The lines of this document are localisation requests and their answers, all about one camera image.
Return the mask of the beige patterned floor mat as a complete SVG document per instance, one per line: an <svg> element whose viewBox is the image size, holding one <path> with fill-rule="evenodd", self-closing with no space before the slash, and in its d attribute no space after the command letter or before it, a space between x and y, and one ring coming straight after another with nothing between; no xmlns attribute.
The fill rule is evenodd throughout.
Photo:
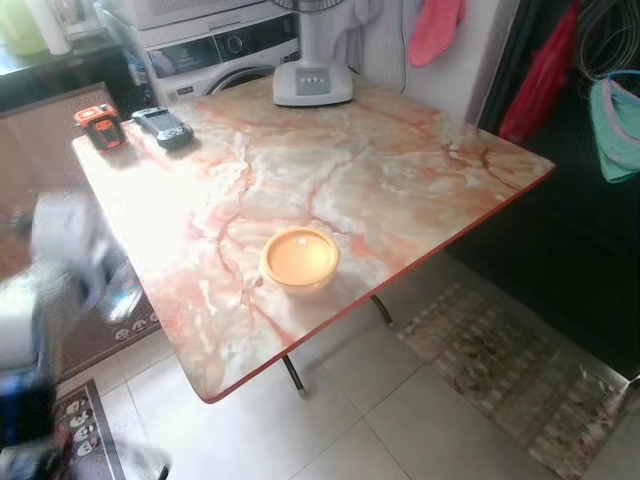
<svg viewBox="0 0 640 480"><path fill-rule="evenodd" d="M398 337L562 480L581 479L625 408L620 381L460 284Z"/></svg>

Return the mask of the white standing fan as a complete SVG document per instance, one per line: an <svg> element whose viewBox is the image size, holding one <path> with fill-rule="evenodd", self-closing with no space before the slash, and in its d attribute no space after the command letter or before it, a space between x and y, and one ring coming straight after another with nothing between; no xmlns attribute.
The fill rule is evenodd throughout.
<svg viewBox="0 0 640 480"><path fill-rule="evenodd" d="M285 108L319 108L348 102L353 97L351 73L321 58L319 15L343 0L269 0L298 15L300 58L285 61L274 70L273 102Z"/></svg>

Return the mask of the grey hanging cloth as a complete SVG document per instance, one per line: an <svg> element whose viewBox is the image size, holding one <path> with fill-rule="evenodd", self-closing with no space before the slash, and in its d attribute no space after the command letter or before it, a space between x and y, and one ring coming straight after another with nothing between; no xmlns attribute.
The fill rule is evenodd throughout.
<svg viewBox="0 0 640 480"><path fill-rule="evenodd" d="M329 52L333 61L346 67L360 67L364 61L365 28L380 17L384 0L342 0L333 9L333 40Z"/></svg>

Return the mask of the orange black battery device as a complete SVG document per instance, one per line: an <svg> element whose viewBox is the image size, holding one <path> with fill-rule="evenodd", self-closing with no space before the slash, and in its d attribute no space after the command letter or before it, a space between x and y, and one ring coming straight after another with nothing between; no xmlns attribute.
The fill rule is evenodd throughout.
<svg viewBox="0 0 640 480"><path fill-rule="evenodd" d="M113 105L100 104L81 109L73 114L73 120L97 151L111 151L127 143L120 116Z"/></svg>

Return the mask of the dark mat with white motifs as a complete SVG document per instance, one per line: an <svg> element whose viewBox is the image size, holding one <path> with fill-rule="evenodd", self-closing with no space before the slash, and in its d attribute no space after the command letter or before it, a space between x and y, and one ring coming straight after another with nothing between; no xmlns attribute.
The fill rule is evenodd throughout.
<svg viewBox="0 0 640 480"><path fill-rule="evenodd" d="M65 480L125 480L95 380L60 394L54 412L60 433L70 438Z"/></svg>

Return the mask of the white washing machine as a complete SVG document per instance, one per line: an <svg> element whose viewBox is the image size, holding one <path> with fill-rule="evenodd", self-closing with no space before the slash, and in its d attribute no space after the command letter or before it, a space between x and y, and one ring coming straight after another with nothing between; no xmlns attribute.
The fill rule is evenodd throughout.
<svg viewBox="0 0 640 480"><path fill-rule="evenodd" d="M269 77L280 64L300 58L297 15L269 12L266 4L187 20L183 27L165 27L178 37L161 42L152 35L141 49L148 87L160 106Z"/></svg>

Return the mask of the red hanging bag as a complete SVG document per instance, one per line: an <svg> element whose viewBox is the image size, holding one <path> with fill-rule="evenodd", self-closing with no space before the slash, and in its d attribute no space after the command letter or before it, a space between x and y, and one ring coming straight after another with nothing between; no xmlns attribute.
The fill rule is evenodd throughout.
<svg viewBox="0 0 640 480"><path fill-rule="evenodd" d="M508 106L500 123L499 137L522 143L541 127L556 104L568 81L568 69L575 50L579 23L580 0L571 0L548 41L532 55L530 72L526 74L515 100Z"/></svg>

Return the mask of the black kitchen counter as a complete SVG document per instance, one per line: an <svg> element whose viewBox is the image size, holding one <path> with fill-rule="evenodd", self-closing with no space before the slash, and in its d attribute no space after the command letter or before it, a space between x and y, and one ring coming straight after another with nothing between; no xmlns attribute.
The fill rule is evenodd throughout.
<svg viewBox="0 0 640 480"><path fill-rule="evenodd" d="M109 37L81 38L65 55L20 56L0 44L0 113L95 84L108 91L116 106L133 110L141 105L124 51Z"/></svg>

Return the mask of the wooden kitchen cabinet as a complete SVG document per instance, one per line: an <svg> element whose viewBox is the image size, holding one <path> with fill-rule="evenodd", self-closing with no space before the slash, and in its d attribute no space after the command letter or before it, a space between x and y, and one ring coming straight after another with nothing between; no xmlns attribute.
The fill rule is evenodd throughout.
<svg viewBox="0 0 640 480"><path fill-rule="evenodd" d="M9 221L45 192L90 191L70 142L82 136L77 111L113 104L102 84L0 111L0 276L29 264L28 243Z"/></svg>

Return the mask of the teal hanging bag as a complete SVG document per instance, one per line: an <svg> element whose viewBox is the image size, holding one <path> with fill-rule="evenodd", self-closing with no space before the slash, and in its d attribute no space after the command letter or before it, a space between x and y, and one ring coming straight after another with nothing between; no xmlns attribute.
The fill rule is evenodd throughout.
<svg viewBox="0 0 640 480"><path fill-rule="evenodd" d="M614 70L599 78L589 93L591 127L602 175L621 183L640 172L640 99L616 81L639 70Z"/></svg>

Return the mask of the pink hanging cloth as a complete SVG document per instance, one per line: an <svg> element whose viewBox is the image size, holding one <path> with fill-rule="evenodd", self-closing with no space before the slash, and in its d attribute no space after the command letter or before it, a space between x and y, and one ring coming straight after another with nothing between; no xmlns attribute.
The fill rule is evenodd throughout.
<svg viewBox="0 0 640 480"><path fill-rule="evenodd" d="M408 64L422 68L438 59L453 44L465 13L466 0L422 0L408 41Z"/></svg>

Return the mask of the grey black handheld device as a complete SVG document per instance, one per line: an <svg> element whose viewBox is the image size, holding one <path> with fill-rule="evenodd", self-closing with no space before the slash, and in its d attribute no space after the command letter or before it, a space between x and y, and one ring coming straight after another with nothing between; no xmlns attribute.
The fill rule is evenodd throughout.
<svg viewBox="0 0 640 480"><path fill-rule="evenodd" d="M131 119L155 138L165 151L184 148L195 140L195 132L166 108L133 111Z"/></svg>

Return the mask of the marble pattern folding table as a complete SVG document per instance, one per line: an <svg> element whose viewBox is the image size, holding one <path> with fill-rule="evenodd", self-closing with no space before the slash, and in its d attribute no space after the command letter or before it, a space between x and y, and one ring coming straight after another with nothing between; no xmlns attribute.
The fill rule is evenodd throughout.
<svg viewBox="0 0 640 480"><path fill-rule="evenodd" d="M329 108L280 108L269 79L180 102L168 152L136 124L72 147L196 396L215 403L553 172L552 161L365 81ZM339 248L332 283L261 271L289 227Z"/></svg>

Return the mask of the yellow lidded plastic bowl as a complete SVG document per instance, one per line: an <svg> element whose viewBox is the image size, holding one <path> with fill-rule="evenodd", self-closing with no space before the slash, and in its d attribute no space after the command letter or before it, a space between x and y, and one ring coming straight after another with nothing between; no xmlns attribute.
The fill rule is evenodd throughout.
<svg viewBox="0 0 640 480"><path fill-rule="evenodd" d="M311 227L289 227L262 247L259 269L266 282L289 294L323 291L337 275L340 250L328 234Z"/></svg>

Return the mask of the green plastic bottle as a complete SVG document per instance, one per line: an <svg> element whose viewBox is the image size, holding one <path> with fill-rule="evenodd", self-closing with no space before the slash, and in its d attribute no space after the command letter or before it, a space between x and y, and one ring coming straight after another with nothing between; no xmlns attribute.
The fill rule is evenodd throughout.
<svg viewBox="0 0 640 480"><path fill-rule="evenodd" d="M0 0L0 44L20 56L49 50L26 0Z"/></svg>

